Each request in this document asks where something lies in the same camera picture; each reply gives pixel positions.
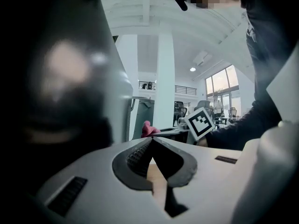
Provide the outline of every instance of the balcony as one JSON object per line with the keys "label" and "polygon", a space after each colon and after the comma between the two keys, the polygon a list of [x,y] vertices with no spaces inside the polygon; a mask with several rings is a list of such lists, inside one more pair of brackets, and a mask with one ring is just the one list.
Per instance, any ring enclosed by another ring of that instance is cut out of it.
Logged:
{"label": "balcony", "polygon": [[[149,81],[139,81],[139,89],[140,90],[148,90],[148,91],[155,91],[156,90],[156,83],[149,82]],[[185,94],[190,96],[196,96],[196,89],[186,86],[175,85],[174,92],[177,94]]]}

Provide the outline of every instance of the wall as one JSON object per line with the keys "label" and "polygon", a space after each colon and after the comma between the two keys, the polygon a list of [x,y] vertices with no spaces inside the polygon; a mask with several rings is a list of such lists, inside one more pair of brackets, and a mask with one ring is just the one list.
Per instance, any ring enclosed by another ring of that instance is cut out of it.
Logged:
{"label": "wall", "polygon": [[254,99],[254,83],[235,67],[238,77],[242,116],[252,107]]}
{"label": "wall", "polygon": [[[138,61],[137,61],[137,35],[119,36],[116,43],[118,54],[125,68],[128,79],[133,87],[133,96],[139,96],[138,90]],[[129,140],[133,138],[138,110],[138,100],[135,102],[130,118]]]}
{"label": "wall", "polygon": [[224,60],[217,62],[216,66],[212,66],[213,63],[208,63],[207,65],[210,65],[211,67],[202,67],[200,69],[203,69],[204,71],[195,78],[195,80],[203,79],[205,80],[206,78],[218,73],[219,71],[225,69],[226,67],[230,66],[231,63],[226,62]]}
{"label": "wall", "polygon": [[[156,74],[152,72],[138,72],[138,79],[140,81],[151,81],[154,82],[156,80]],[[191,107],[196,107],[200,100],[206,100],[206,81],[205,79],[199,79],[192,81],[190,78],[187,77],[176,77],[175,78],[175,85],[181,85],[186,87],[196,88],[196,97],[186,96],[186,95],[179,95],[175,93],[175,100],[182,101],[184,103],[191,103]],[[142,97],[151,97],[151,99],[155,99],[155,92],[148,91],[148,90],[139,90],[139,96]]]}
{"label": "wall", "polygon": [[198,81],[192,81],[188,77],[176,77],[175,85],[186,86],[198,89]]}
{"label": "wall", "polygon": [[156,77],[156,73],[152,73],[152,72],[138,72],[138,80],[139,81],[151,81],[151,82],[155,82],[155,80],[157,79]]}
{"label": "wall", "polygon": [[153,126],[158,129],[172,127],[174,104],[174,50],[172,31],[160,23],[158,38],[157,86]]}

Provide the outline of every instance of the office chair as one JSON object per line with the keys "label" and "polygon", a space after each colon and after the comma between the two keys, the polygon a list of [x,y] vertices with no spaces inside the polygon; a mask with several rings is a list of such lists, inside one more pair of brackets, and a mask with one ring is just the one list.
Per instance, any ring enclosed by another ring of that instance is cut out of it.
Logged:
{"label": "office chair", "polygon": [[185,117],[186,113],[187,113],[187,108],[184,107],[184,103],[181,101],[175,101],[172,126],[174,126],[175,121],[178,121],[178,118]]}
{"label": "office chair", "polygon": [[199,108],[205,108],[206,112],[208,113],[209,116],[213,114],[213,111],[210,108],[210,101],[208,100],[201,100],[198,102],[197,106],[194,108],[194,111],[196,111]]}
{"label": "office chair", "polygon": [[228,120],[231,124],[236,122],[236,119],[233,119],[237,117],[237,110],[234,107],[230,107],[228,111],[228,117],[229,117]]}

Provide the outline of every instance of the ceiling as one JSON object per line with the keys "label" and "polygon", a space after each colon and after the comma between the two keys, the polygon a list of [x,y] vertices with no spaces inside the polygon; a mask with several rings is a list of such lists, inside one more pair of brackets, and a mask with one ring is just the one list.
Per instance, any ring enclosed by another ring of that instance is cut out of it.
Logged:
{"label": "ceiling", "polygon": [[[102,0],[102,4],[112,35],[138,35],[139,71],[157,70],[158,34],[163,22],[172,30],[176,74],[205,78],[231,63],[254,80],[242,8],[189,8],[183,12],[174,0]],[[202,51],[212,58],[197,66],[193,61]],[[197,70],[190,72],[191,67]]]}

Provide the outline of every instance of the dark sleeve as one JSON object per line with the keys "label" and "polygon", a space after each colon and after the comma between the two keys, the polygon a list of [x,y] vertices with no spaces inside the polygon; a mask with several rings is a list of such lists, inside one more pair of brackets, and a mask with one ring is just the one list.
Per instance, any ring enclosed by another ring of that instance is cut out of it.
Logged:
{"label": "dark sleeve", "polygon": [[254,28],[256,42],[247,36],[255,69],[255,102],[239,121],[206,135],[209,147],[243,150],[247,141],[257,139],[276,126],[281,117],[266,88],[279,73],[298,41],[293,21],[297,0],[241,0]]}
{"label": "dark sleeve", "polygon": [[269,117],[258,101],[252,105],[251,110],[240,120],[208,133],[208,147],[242,151],[247,141],[260,138],[266,130],[278,125],[280,117]]}

